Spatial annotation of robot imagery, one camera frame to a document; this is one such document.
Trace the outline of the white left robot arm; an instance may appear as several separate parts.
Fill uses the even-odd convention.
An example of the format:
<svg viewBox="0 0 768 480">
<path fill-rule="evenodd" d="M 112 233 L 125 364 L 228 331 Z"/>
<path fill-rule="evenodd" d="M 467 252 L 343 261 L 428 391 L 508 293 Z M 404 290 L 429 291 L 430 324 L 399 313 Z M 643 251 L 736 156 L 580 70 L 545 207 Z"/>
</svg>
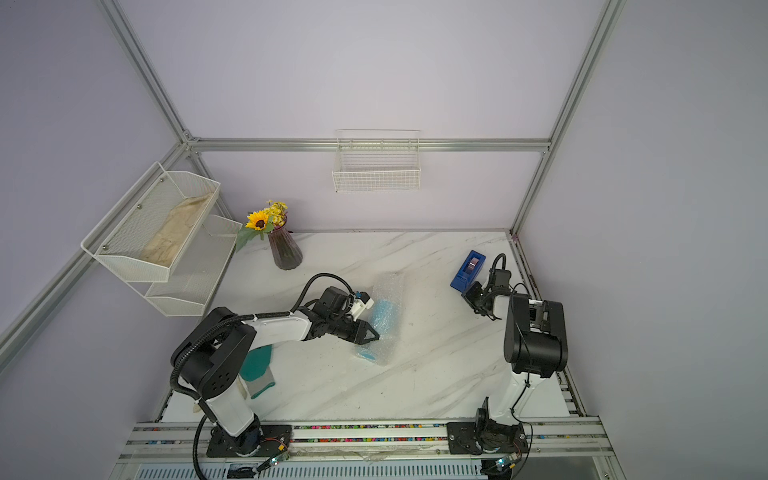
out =
<svg viewBox="0 0 768 480">
<path fill-rule="evenodd" d="M 248 354 L 325 335 L 355 345 L 377 341 L 377 330 L 361 318 L 374 305 L 364 291 L 328 287 L 319 298 L 300 298 L 284 312 L 240 315 L 218 307 L 172 354 L 170 387 L 191 398 L 226 436 L 244 437 L 260 429 L 257 415 L 238 387 Z"/>
</svg>

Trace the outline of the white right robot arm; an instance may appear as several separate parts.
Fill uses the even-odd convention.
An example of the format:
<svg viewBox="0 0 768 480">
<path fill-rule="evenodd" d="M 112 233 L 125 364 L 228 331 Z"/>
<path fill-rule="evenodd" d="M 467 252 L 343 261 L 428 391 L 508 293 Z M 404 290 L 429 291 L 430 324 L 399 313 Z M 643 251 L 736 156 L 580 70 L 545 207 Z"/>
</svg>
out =
<svg viewBox="0 0 768 480">
<path fill-rule="evenodd" d="M 511 372 L 483 401 L 480 417 L 518 424 L 519 414 L 544 380 L 565 370 L 568 343 L 562 303 L 518 292 L 510 271 L 493 267 L 487 281 L 462 294 L 474 313 L 503 324 L 502 354 Z"/>
</svg>

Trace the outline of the clear bubble wrap sheet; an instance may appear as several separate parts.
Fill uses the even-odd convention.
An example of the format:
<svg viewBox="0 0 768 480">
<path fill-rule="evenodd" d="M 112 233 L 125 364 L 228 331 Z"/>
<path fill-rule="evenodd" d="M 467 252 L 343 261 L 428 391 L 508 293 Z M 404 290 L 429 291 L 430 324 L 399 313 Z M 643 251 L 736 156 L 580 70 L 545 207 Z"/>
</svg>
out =
<svg viewBox="0 0 768 480">
<path fill-rule="evenodd" d="M 379 366 L 390 363 L 400 340 L 404 289 L 402 273 L 386 272 L 376 278 L 372 292 L 374 305 L 368 322 L 379 334 L 379 339 L 357 346 L 358 357 Z"/>
</svg>

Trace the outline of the blue wine glass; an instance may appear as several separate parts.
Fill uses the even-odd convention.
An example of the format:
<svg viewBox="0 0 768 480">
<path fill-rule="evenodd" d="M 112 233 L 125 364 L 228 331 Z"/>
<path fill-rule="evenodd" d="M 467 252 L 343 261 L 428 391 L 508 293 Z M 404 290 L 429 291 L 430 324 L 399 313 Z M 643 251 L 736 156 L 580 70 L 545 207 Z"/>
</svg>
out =
<svg viewBox="0 0 768 480">
<path fill-rule="evenodd" d="M 373 364 L 384 366 L 389 363 L 398 337 L 400 307 L 390 300 L 380 300 L 373 306 L 369 323 L 380 334 L 380 339 L 357 346 L 355 354 Z"/>
</svg>

